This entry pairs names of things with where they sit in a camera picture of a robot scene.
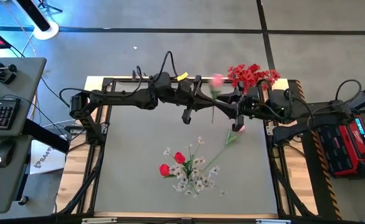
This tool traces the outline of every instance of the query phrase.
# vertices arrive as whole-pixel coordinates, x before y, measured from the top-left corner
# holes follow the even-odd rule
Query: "wooden table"
[[[85,90],[100,90],[102,88],[103,78],[106,77],[87,77]],[[274,89],[287,89],[288,81],[286,79],[280,79],[277,81],[274,86]],[[103,109],[103,113],[101,114],[101,122],[105,120],[105,111],[107,107],[105,106]],[[95,117],[97,111],[94,111],[92,114]],[[85,135],[82,134],[77,137],[70,145],[70,147],[74,147],[79,145],[85,141]],[[297,143],[292,141],[290,143],[293,147],[298,148],[303,151],[301,143]],[[82,184],[83,174],[85,170],[85,166],[87,163],[88,156],[88,148],[89,145],[84,145],[76,150],[73,150],[67,155],[67,160],[64,168],[64,173],[62,175],[62,180],[60,182],[58,196],[57,196],[57,207],[58,211],[63,209],[66,204],[72,199],[77,190]],[[288,174],[290,179],[290,184],[292,189],[299,196],[300,200],[306,205],[306,207],[313,213],[317,214],[317,209],[315,205],[315,199],[313,195],[313,189],[311,187],[310,176],[308,175],[307,165],[305,158],[296,150],[286,146],[285,150],[285,159],[288,167]],[[96,148],[93,158],[92,167],[95,165],[97,161],[97,156],[99,152],[99,147]],[[93,183],[87,190],[87,195],[85,197],[85,203],[83,207],[83,212],[86,212],[88,206],[90,204],[90,197],[92,194]],[[284,189],[280,186],[281,196],[283,201],[283,209],[285,213],[288,212],[288,204],[287,197]],[[181,218],[181,217],[191,217],[191,218],[278,218],[276,214],[253,214],[253,215],[224,215],[224,214],[186,214],[186,213],[138,213],[138,212],[123,212],[123,213],[115,213],[115,212],[98,212],[95,213],[96,217],[168,217],[168,218]]]

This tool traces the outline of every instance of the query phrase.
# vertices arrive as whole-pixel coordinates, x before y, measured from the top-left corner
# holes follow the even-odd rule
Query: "red flower bunch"
[[[253,64],[245,69],[246,65],[231,66],[228,68],[228,79],[231,80],[232,86],[235,88],[239,82],[244,83],[244,93],[247,93],[249,87],[255,86],[261,79],[266,79],[270,85],[281,78],[281,75],[275,70],[260,71],[260,66]],[[263,84],[263,89],[267,89],[267,85]]]

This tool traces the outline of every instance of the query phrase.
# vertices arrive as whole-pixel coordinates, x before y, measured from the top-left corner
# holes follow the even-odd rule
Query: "yellow tag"
[[[183,79],[185,79],[187,77],[188,77],[188,73],[185,72],[184,74],[182,74],[182,75],[180,75],[180,76],[177,77],[177,81],[180,82],[181,80],[183,80]]]

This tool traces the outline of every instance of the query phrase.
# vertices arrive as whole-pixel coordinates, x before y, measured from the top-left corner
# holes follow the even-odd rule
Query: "red carnation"
[[[181,154],[181,152],[177,152],[176,155],[174,155],[174,159],[179,164],[183,164],[185,162],[185,157]]]
[[[170,175],[170,167],[167,164],[162,164],[159,167],[159,171],[160,171],[160,175],[162,175],[163,177]]]

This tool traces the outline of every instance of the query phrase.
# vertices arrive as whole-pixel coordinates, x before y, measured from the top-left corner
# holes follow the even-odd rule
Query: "gray floor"
[[[100,3],[50,0],[49,3],[61,7],[64,13],[46,12],[46,15],[68,27],[260,28],[255,0],[102,0]],[[9,1],[7,5],[22,25],[31,24],[13,3]],[[269,29],[365,30],[365,0],[263,0],[262,5]],[[17,26],[1,3],[0,26]],[[18,49],[27,42],[22,32],[0,33]],[[135,65],[140,65],[147,74],[155,73],[167,50],[173,51],[179,73],[226,74],[229,65],[239,63],[258,63],[267,68],[260,34],[63,32],[51,40],[33,39],[33,43],[38,55],[48,59],[44,78],[55,92],[71,86],[82,88],[88,75],[129,75]],[[300,80],[308,101],[332,99],[339,83],[347,78],[357,78],[365,87],[365,35],[270,35],[270,43],[277,70],[283,78]],[[25,54],[33,56],[30,47]],[[0,50],[0,57],[13,56]],[[344,87],[341,98],[349,98],[353,88]],[[54,122],[70,119],[68,109],[41,84],[39,101]],[[31,202],[24,207],[13,205],[0,218],[50,214],[59,179],[60,174],[32,176],[26,188],[26,194],[33,195]],[[37,184],[51,187],[37,190]],[[333,180],[333,185],[343,218],[365,221],[365,180],[338,179]]]

